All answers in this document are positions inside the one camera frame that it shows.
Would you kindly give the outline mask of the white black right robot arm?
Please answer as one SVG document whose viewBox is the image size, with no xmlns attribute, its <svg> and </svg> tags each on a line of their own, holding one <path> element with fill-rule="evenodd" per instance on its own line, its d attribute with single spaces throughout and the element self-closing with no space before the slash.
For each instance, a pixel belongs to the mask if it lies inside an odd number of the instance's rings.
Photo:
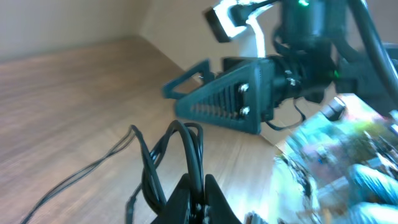
<svg viewBox="0 0 398 224">
<path fill-rule="evenodd" d="M 184 119 L 259 134 L 285 100 L 353 93 L 385 116 L 397 109 L 397 46 L 381 41 L 364 1 L 280 1 L 275 54 L 204 60 L 163 86 Z"/>
</svg>

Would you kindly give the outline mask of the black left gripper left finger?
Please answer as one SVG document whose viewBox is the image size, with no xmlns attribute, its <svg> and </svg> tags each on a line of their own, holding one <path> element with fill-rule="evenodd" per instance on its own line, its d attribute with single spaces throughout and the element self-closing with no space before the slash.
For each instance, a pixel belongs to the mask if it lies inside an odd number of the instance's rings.
<svg viewBox="0 0 398 224">
<path fill-rule="evenodd" d="M 190 179 L 182 175 L 164 209 L 151 224 L 186 224 L 190 219 Z"/>
</svg>

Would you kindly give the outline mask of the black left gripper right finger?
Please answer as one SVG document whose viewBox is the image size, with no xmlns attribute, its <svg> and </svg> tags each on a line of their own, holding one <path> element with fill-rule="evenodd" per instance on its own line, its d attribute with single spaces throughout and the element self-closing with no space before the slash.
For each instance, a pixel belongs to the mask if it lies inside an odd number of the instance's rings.
<svg viewBox="0 0 398 224">
<path fill-rule="evenodd" d="M 213 175 L 205 176 L 205 203 L 210 224 L 241 224 Z"/>
</svg>

